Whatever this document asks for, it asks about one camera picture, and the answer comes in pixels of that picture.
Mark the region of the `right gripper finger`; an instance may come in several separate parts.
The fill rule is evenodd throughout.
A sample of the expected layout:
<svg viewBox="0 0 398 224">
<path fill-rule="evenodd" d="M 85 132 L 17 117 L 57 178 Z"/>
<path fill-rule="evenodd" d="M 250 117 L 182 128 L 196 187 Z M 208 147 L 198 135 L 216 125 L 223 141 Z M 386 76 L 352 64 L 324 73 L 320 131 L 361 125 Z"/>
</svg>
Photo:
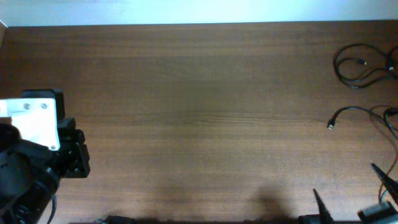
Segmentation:
<svg viewBox="0 0 398 224">
<path fill-rule="evenodd" d="M 316 189 L 313 189 L 315 200 L 317 201 L 318 210 L 319 210 L 319 219 L 321 224 L 334 224 L 334 220 L 330 215 L 330 212 L 327 210 L 323 200 L 319 196 Z"/>
<path fill-rule="evenodd" d="M 385 186 L 386 190 L 389 192 L 393 201 L 397 204 L 397 182 L 383 172 L 377 165 L 375 165 L 375 163 L 371 163 L 371 167 L 379 177 L 383 186 Z"/>
</svg>

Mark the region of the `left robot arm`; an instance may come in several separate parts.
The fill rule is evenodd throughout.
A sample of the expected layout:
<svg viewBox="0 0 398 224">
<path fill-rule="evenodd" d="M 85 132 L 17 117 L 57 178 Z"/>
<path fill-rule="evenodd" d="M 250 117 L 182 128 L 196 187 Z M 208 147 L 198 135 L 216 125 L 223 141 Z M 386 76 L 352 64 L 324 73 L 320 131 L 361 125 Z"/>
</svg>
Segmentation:
<svg viewBox="0 0 398 224">
<path fill-rule="evenodd" d="M 57 208 L 62 179 L 90 173 L 84 132 L 65 115 L 63 91 L 1 100 L 1 223 L 37 223 Z"/>
</svg>

